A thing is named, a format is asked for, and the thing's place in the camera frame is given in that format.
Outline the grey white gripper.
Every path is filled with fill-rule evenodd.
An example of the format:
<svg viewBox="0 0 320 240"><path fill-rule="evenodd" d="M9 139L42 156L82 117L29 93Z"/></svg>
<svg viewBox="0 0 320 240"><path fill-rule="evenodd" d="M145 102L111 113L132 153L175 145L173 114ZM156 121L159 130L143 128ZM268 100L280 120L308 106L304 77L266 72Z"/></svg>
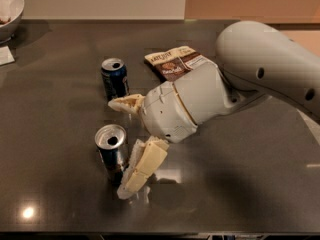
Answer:
<svg viewBox="0 0 320 240"><path fill-rule="evenodd" d="M145 98L132 94L109 101L108 106L118 112L137 115L140 110L145 128L153 135L146 142L136 140L118 197L125 200L136 194L164 162L169 143L163 139L178 143L209 119L233 113L239 101L213 63L204 63L174 82L164 82Z"/></svg>

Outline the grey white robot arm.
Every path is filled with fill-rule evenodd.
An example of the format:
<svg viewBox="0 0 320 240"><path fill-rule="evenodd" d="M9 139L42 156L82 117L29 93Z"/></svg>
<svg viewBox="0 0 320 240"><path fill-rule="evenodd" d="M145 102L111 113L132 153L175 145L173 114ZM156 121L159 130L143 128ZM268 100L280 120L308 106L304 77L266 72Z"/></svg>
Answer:
<svg viewBox="0 0 320 240"><path fill-rule="evenodd" d="M171 143L200 124L253 106L269 96L320 121L320 58L278 30L241 21L218 36L215 62L206 62L147 95L116 98L109 106L137 115L150 138L133 146L117 195L136 194L167 156Z"/></svg>

